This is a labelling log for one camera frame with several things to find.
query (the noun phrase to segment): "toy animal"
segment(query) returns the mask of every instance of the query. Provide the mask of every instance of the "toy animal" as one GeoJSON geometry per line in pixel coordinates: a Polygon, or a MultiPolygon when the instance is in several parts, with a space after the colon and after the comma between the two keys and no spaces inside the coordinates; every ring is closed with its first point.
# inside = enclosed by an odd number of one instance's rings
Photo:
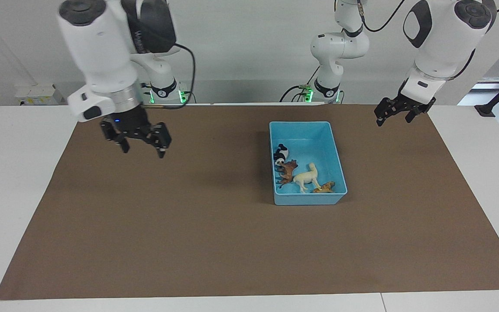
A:
{"type": "Polygon", "coordinates": [[[288,149],[283,144],[279,144],[279,148],[277,148],[277,151],[273,154],[275,165],[280,166],[286,159],[288,159],[288,149]]]}
{"type": "Polygon", "coordinates": [[[282,180],[279,182],[281,184],[279,188],[281,189],[283,185],[292,182],[292,180],[294,179],[292,173],[294,172],[294,169],[298,167],[298,164],[295,160],[292,160],[291,162],[283,162],[280,164],[280,166],[281,171],[284,172],[284,174],[280,174],[282,180]]]}
{"type": "Polygon", "coordinates": [[[313,193],[334,193],[334,190],[332,190],[332,188],[336,185],[335,182],[333,181],[330,181],[330,182],[326,182],[325,184],[323,184],[323,186],[321,186],[320,188],[316,188],[313,190],[313,193]]]}
{"type": "Polygon", "coordinates": [[[313,182],[313,184],[317,188],[319,188],[319,189],[321,188],[321,186],[319,185],[319,182],[317,182],[317,176],[318,176],[318,172],[317,172],[317,168],[315,167],[315,164],[310,163],[309,164],[309,171],[296,175],[294,177],[294,182],[297,185],[299,185],[299,191],[302,193],[305,193],[305,190],[307,190],[307,188],[305,187],[304,184],[307,184],[307,183],[313,182]]]}

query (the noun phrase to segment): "blue plastic bin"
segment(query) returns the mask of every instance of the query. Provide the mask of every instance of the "blue plastic bin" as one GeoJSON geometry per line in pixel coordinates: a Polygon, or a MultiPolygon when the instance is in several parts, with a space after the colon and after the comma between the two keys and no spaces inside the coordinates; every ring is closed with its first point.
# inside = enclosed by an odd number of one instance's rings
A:
{"type": "Polygon", "coordinates": [[[273,191],[277,205],[334,205],[348,193],[338,150],[334,142],[331,124],[329,122],[271,122],[269,124],[271,138],[271,164],[273,168],[273,191]],[[289,155],[287,162],[297,160],[296,174],[309,171],[309,163],[317,167],[317,180],[320,185],[334,181],[336,193],[317,193],[311,191],[315,186],[305,184],[307,193],[300,193],[299,186],[294,182],[279,189],[281,177],[273,161],[273,153],[284,144],[289,155]]]}

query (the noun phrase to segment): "brown paper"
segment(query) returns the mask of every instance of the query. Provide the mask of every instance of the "brown paper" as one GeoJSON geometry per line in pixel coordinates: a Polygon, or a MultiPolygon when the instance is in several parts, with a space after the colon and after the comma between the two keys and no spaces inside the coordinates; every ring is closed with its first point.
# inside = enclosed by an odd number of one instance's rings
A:
{"type": "Polygon", "coordinates": [[[372,106],[150,110],[172,148],[78,124],[0,300],[499,289],[499,239],[426,115],[372,106]],[[273,204],[269,122],[331,122],[349,193],[273,204]]]}

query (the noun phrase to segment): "panda figurine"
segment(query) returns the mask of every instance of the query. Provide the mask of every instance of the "panda figurine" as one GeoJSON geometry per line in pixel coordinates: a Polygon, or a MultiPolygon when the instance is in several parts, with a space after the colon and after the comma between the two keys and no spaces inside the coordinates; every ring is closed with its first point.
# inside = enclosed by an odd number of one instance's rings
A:
{"type": "Polygon", "coordinates": [[[276,166],[280,166],[285,163],[288,158],[288,149],[283,145],[279,144],[279,148],[277,148],[277,152],[273,154],[273,160],[276,166]]]}

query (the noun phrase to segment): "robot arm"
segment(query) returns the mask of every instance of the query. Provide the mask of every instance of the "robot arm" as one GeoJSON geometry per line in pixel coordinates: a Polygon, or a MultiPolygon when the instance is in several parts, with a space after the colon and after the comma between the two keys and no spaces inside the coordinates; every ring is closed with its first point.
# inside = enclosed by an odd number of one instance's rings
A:
{"type": "Polygon", "coordinates": [[[471,61],[475,48],[496,20],[494,1],[480,1],[451,0],[436,15],[431,14],[426,0],[413,6],[408,18],[414,13],[420,30],[414,38],[406,37],[418,48],[418,55],[398,96],[385,97],[376,107],[378,126],[400,112],[408,112],[408,123],[428,112],[436,101],[436,92],[456,77],[452,75],[460,64],[468,57],[471,61]]]}
{"type": "MultiPolygon", "coordinates": [[[[172,139],[164,123],[148,121],[131,58],[147,70],[154,65],[152,53],[171,51],[176,35],[168,5],[163,0],[66,0],[58,22],[86,81],[67,99],[78,120],[104,117],[100,125],[105,138],[123,152],[130,149],[126,138],[133,138],[155,147],[162,158],[172,139]],[[139,28],[141,24],[152,31],[139,28]]],[[[152,85],[171,85],[170,66],[163,62],[155,68],[164,70],[150,73],[152,85]]]]}
{"type": "Polygon", "coordinates": [[[185,103],[188,99],[182,90],[182,84],[176,81],[169,63],[159,58],[159,55],[145,53],[130,56],[131,61],[140,65],[149,75],[150,84],[146,88],[150,89],[150,102],[178,102],[180,99],[180,103],[185,103]]]}
{"type": "Polygon", "coordinates": [[[339,93],[344,68],[342,59],[356,59],[369,50],[369,37],[363,32],[357,0],[338,0],[335,19],[341,33],[320,34],[311,42],[311,54],[319,61],[312,89],[315,98],[333,102],[339,93]]]}

